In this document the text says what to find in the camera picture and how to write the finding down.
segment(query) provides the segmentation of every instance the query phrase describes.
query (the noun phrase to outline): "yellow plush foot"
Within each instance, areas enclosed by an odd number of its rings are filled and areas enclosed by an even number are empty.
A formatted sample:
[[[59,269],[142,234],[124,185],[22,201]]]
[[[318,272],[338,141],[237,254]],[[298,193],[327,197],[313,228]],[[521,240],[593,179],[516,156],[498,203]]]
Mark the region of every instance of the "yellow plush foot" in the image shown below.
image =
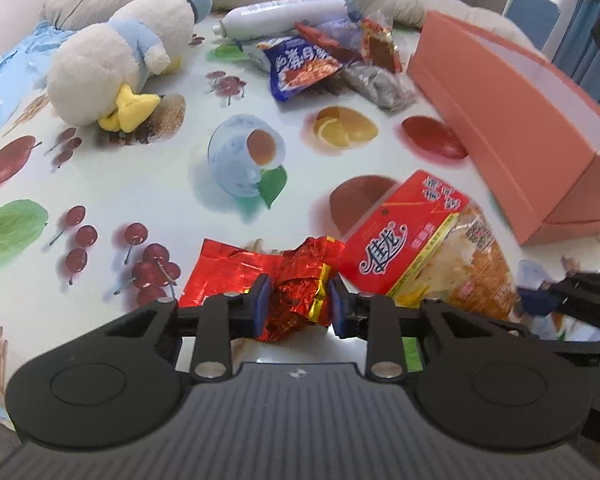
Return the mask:
[[[131,133],[142,124],[160,104],[155,94],[134,94],[128,84],[123,84],[116,98],[120,129]]]
[[[118,111],[114,110],[109,115],[99,118],[98,124],[103,130],[108,132],[119,132],[120,119],[118,118]]]
[[[165,68],[160,75],[164,74],[164,75],[169,75],[169,74],[173,74],[177,69],[180,68],[180,63],[182,62],[182,58],[179,57],[178,59],[174,59],[173,61],[171,61],[169,63],[169,66],[167,68]]]

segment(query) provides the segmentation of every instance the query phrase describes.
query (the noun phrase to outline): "blue chair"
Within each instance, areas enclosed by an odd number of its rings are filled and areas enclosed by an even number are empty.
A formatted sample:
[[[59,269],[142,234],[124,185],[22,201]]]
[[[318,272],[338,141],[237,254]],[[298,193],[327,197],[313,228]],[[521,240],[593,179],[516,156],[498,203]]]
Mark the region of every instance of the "blue chair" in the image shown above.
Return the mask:
[[[560,9],[551,0],[512,0],[505,15],[541,50],[554,30]]]

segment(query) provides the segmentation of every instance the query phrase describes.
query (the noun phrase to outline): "black circular joint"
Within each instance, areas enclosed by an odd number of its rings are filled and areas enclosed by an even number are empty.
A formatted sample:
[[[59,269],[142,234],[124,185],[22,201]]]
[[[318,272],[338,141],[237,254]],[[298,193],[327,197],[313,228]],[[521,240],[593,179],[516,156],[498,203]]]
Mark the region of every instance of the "black circular joint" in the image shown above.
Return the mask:
[[[420,375],[416,396],[445,433],[491,450],[522,452],[578,434],[591,389],[568,361],[528,340],[463,340]]]
[[[119,446],[161,426],[182,396],[173,367],[128,338],[69,343],[11,378],[7,411],[25,438],[59,449]]]
[[[86,363],[59,372],[51,381],[58,400],[75,406],[96,406],[125,389],[125,374],[104,363]]]

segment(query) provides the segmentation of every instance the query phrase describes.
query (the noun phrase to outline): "white duck plush toy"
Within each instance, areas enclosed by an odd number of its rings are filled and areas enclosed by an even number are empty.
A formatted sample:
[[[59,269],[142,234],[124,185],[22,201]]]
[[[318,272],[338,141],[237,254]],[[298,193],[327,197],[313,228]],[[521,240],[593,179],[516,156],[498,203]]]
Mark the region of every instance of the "white duck plush toy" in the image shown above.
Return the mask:
[[[176,70],[195,23],[211,0],[134,0],[107,23],[96,23],[65,41],[46,74],[46,92],[71,126],[95,121],[104,130],[129,133],[160,103],[140,94],[152,75]]]

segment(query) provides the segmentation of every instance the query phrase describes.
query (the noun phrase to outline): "orange box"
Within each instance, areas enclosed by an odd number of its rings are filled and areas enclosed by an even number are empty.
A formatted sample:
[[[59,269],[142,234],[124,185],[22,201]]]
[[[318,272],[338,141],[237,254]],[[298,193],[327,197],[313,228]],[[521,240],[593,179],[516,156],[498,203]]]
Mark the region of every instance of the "orange box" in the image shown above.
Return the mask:
[[[560,70],[429,12],[407,73],[455,130],[520,244],[600,232],[600,106]]]

